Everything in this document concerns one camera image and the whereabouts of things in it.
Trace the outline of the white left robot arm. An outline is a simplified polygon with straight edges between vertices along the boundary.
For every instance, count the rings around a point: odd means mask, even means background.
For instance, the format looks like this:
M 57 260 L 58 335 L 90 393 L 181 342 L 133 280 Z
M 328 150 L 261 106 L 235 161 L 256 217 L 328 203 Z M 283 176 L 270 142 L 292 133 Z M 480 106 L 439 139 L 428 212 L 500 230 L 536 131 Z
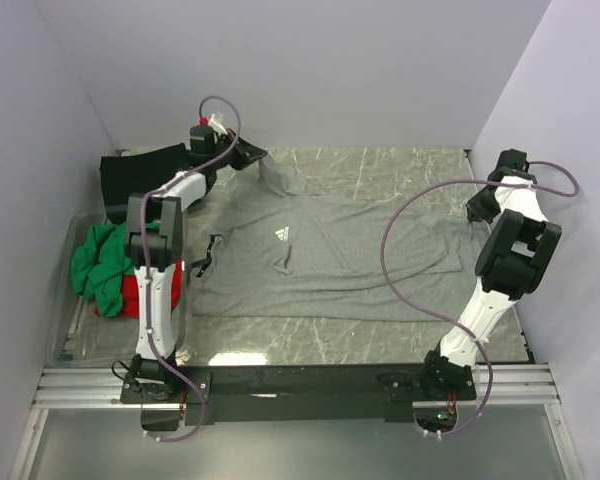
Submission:
M 200 163 L 128 201 L 125 254 L 137 281 L 140 327 L 123 386 L 130 389 L 144 379 L 144 389 L 159 402 L 173 399 L 183 378 L 174 360 L 171 320 L 172 280 L 184 251 L 183 213 L 209 192 L 210 175 L 227 166 L 243 170 L 267 155 L 241 138 L 242 121 L 236 121 L 232 129 L 219 113 L 202 116 L 190 129 L 190 146 L 184 150 Z

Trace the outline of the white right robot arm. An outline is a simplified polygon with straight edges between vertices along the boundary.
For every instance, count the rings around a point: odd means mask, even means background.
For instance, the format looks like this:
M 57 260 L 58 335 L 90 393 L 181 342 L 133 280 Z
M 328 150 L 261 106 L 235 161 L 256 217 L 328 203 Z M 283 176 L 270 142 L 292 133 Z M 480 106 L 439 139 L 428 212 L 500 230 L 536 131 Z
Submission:
M 542 212 L 525 152 L 500 153 L 490 182 L 467 205 L 471 222 L 493 222 L 475 265 L 476 286 L 453 327 L 429 351 L 419 387 L 432 399 L 469 389 L 479 348 L 501 317 L 533 293 L 546 273 L 562 237 L 562 227 Z

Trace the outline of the grey t-shirt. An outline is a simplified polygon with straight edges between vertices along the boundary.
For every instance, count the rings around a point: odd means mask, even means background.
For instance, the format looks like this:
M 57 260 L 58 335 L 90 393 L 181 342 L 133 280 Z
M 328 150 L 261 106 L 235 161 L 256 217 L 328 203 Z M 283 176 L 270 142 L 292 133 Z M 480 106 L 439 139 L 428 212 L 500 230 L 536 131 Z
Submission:
M 199 314 L 421 322 L 474 290 L 482 232 L 455 215 L 324 195 L 272 158 L 233 182 Z

